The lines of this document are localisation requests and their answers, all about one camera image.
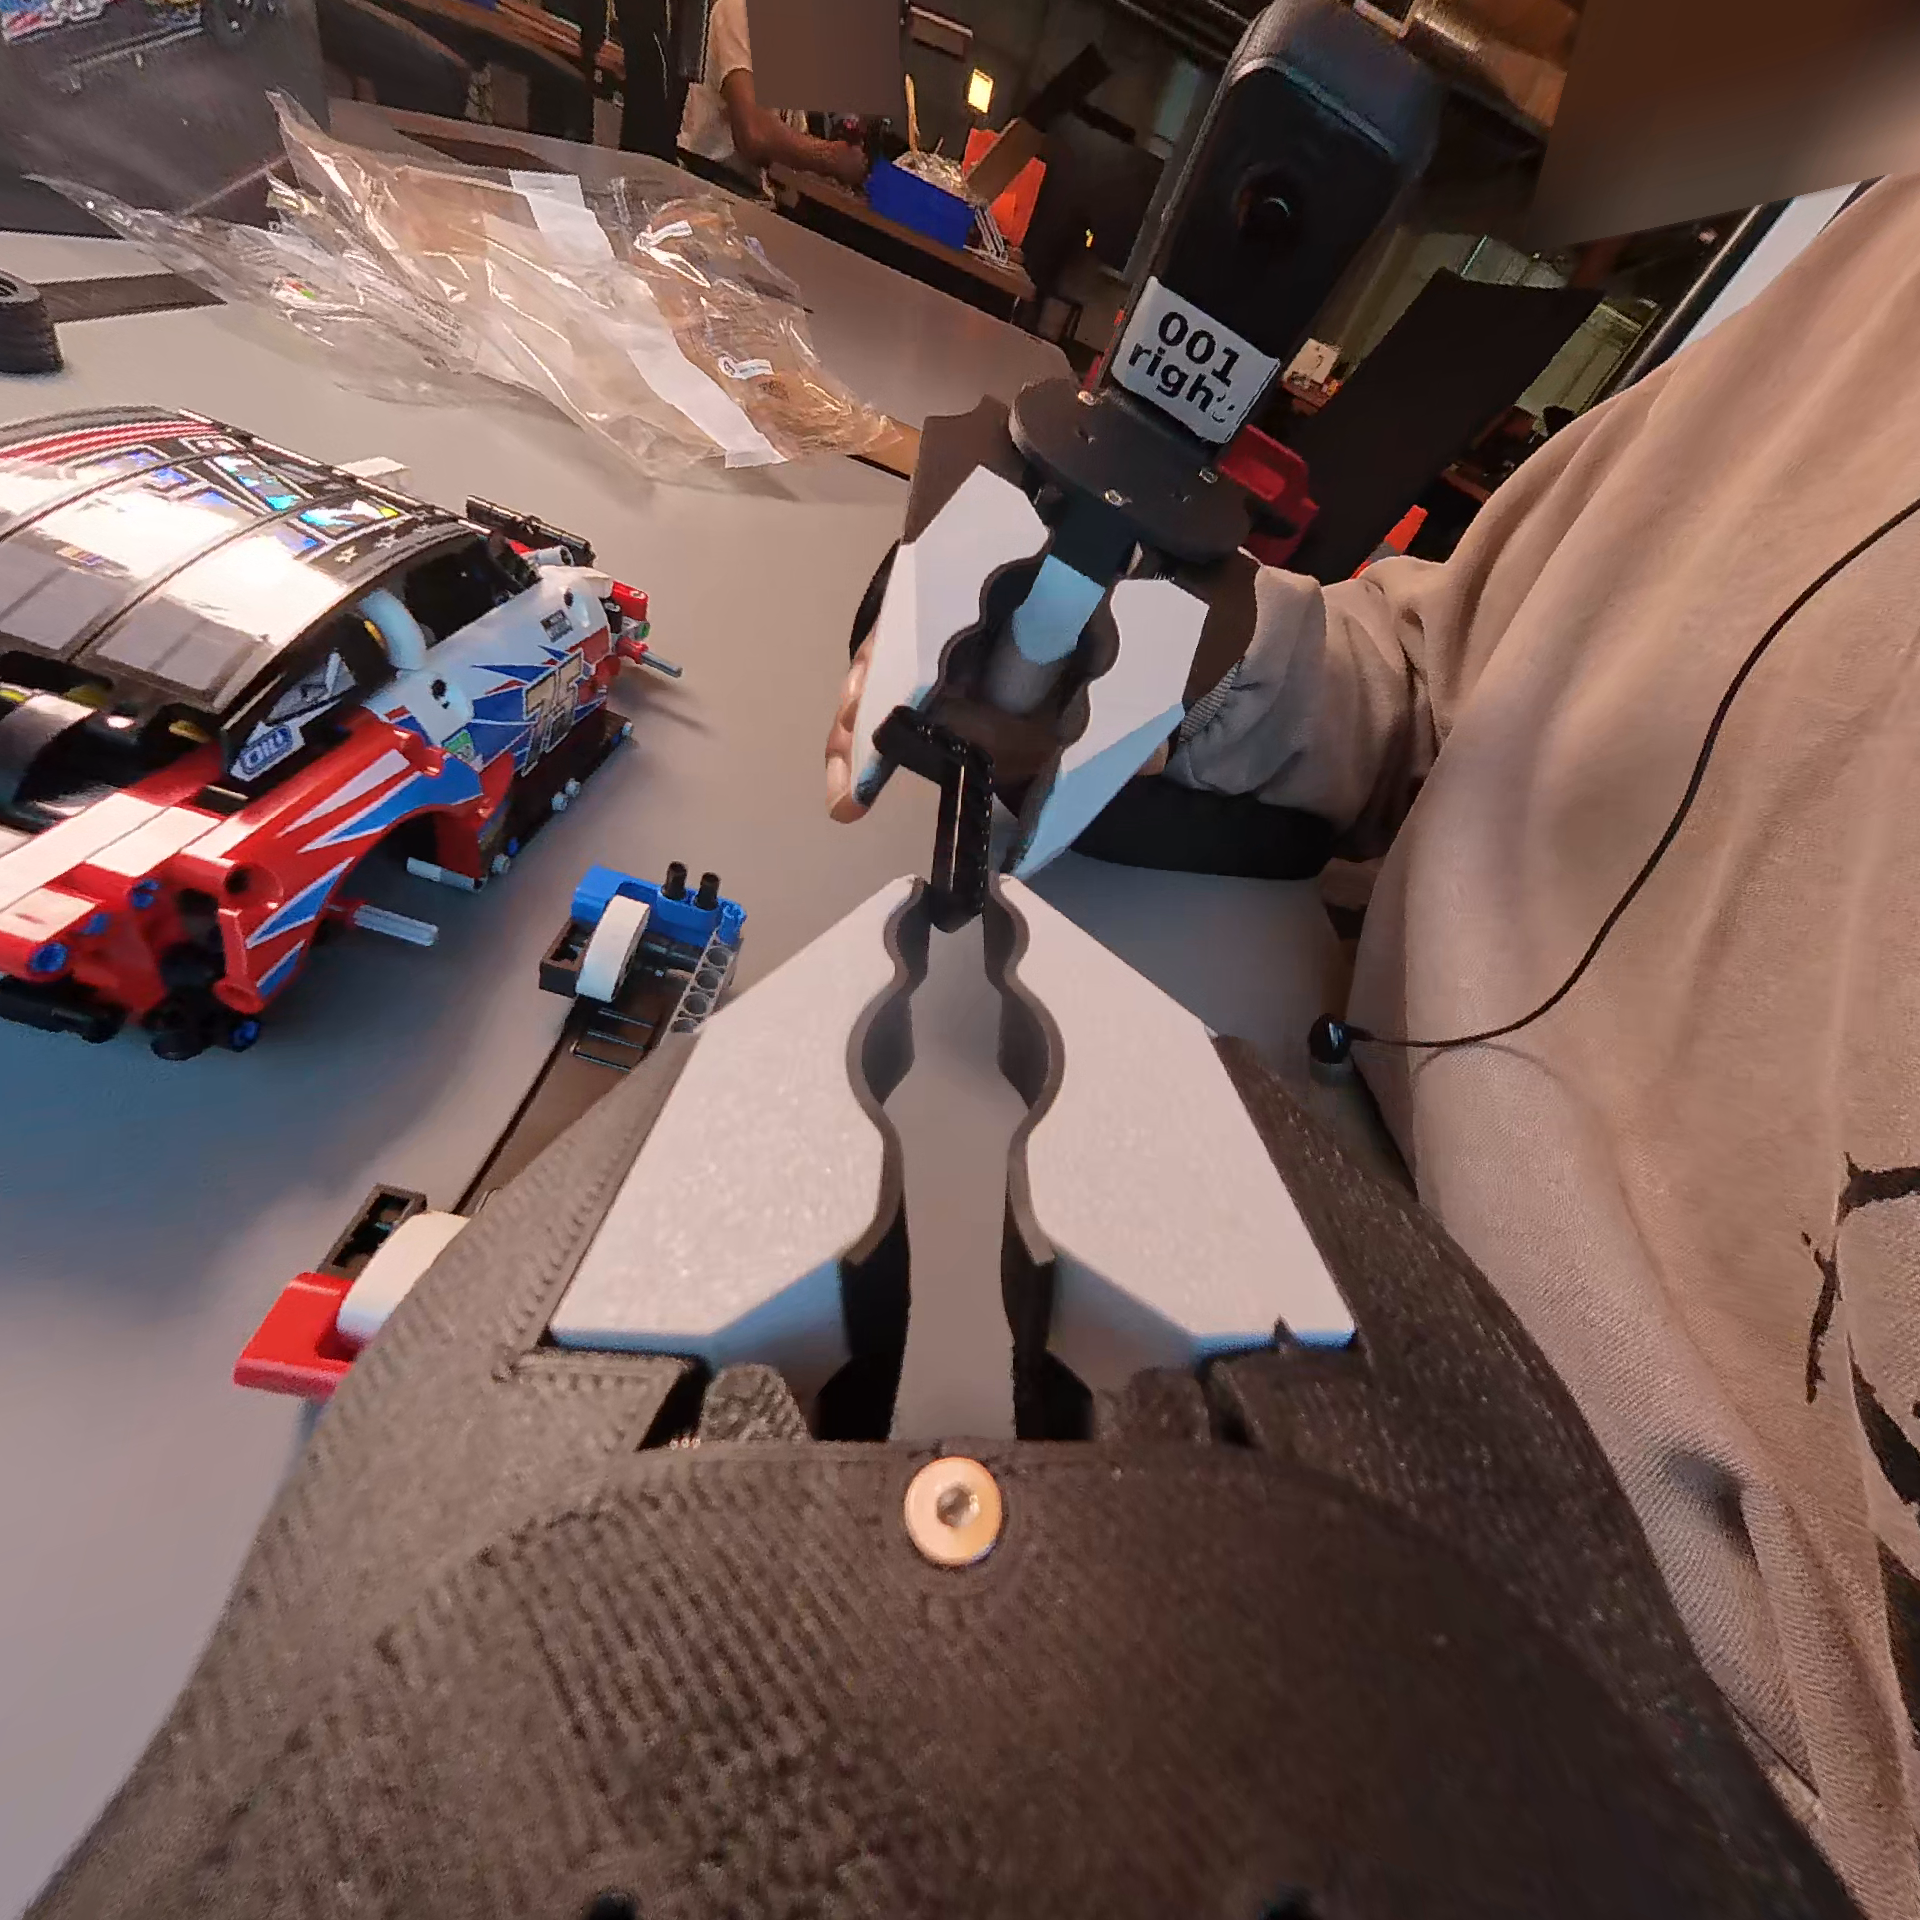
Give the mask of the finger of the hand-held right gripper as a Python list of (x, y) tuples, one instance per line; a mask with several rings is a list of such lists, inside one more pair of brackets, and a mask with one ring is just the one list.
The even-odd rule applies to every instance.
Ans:
[(1033, 878), (1068, 853), (1186, 711), (1205, 600), (1173, 580), (1121, 580), (1103, 616), (1116, 638), (1116, 660), (1068, 705), (1084, 719), (1029, 789), (1008, 855), (1009, 875)]
[(982, 603), (1000, 574), (1044, 553), (1048, 529), (1033, 497), (988, 469), (976, 469), (904, 540), (880, 598), (874, 631), (851, 660), (851, 809), (864, 810), (887, 783), (877, 749), (880, 723), (898, 705), (923, 709), (988, 749), (1003, 793), (1019, 796), (1053, 761), (1053, 719), (1009, 715), (979, 694), (940, 694), (955, 641), (982, 625)]

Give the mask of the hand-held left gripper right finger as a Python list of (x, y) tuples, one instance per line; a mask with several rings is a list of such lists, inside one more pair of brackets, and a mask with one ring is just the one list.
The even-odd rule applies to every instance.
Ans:
[(1308, 1347), (1357, 1316), (1218, 1033), (1023, 878), (992, 883), (998, 1069), (1026, 1102), (1000, 1286), (1023, 1441), (1139, 1371)]

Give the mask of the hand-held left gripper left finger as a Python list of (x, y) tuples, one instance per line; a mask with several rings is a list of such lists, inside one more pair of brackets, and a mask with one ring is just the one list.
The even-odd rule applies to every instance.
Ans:
[(706, 1020), (549, 1336), (768, 1365), (819, 1437), (887, 1441), (910, 1316), (888, 1096), (914, 1065), (923, 883), (898, 875)]

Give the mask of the black L-shaped lego beam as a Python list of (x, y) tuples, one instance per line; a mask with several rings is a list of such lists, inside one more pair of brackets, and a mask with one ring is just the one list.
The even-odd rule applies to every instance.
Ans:
[(925, 921), (958, 931), (982, 916), (996, 845), (996, 757), (928, 715), (894, 705), (874, 733), (880, 761), (940, 786)]

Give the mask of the long black lego chassis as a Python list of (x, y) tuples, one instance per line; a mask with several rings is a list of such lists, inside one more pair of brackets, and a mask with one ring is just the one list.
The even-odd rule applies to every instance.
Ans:
[(407, 1186), (372, 1186), (322, 1260), (283, 1286), (232, 1365), (246, 1389), (327, 1404), (407, 1292), (588, 1108), (693, 1033), (731, 987), (744, 905), (715, 873), (663, 878), (588, 867), (544, 947), (538, 987), (568, 1013), (530, 1091), (449, 1209)]

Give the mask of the person's right forearm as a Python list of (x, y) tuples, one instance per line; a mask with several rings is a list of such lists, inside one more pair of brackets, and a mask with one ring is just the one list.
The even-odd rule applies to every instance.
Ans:
[(1444, 564), (1381, 562), (1339, 584), (1260, 564), (1250, 635), (1184, 719), (1168, 779), (1345, 835), (1396, 827), (1541, 574), (1523, 543), (1543, 484), (1514, 475)]

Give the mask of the red blue lego race car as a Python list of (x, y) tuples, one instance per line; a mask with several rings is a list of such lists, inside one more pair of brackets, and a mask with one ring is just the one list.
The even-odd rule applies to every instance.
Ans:
[(378, 857), (512, 871), (632, 733), (651, 600), (588, 540), (199, 413), (2, 427), (2, 1022), (248, 1051)]

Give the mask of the lego set box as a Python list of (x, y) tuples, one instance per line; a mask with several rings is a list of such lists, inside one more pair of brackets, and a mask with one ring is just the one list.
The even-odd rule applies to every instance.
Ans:
[(108, 233), (51, 181), (262, 227), (272, 93), (327, 117), (312, 3), (2, 3), (2, 228)]

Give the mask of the person's right hand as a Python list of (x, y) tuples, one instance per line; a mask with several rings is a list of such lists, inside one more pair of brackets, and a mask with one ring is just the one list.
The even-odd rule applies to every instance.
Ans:
[(866, 689), (874, 663), (874, 641), (861, 641), (861, 647), (850, 660), (846, 681), (837, 696), (837, 711), (827, 730), (825, 767), (827, 767), (827, 815), (834, 825), (851, 827), (861, 821), (877, 796), (887, 789), (888, 773), (880, 773), (880, 783), (861, 783), (861, 741), (854, 738), (861, 696)]

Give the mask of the small blue crate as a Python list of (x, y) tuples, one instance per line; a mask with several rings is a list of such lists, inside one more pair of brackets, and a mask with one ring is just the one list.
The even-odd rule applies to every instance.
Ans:
[(966, 250), (976, 227), (976, 205), (962, 189), (904, 166), (904, 162), (874, 158), (866, 169), (866, 205), (880, 219), (916, 233), (920, 238)]

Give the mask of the person's torso in beige hoodie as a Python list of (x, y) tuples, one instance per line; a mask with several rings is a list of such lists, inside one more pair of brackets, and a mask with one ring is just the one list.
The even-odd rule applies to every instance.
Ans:
[(1916, 1917), (1916, 181), (1329, 593), (1396, 825), (1353, 1013), (1858, 1909)]

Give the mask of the large clear plastic bag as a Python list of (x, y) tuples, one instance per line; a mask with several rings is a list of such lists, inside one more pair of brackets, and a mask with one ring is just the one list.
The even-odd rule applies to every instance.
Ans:
[(649, 477), (729, 471), (632, 370), (634, 286), (582, 184), (411, 163), (327, 134), (283, 93), (272, 108), (283, 162), (265, 227), (46, 186), (206, 292), (276, 313), (346, 373), (533, 397)]

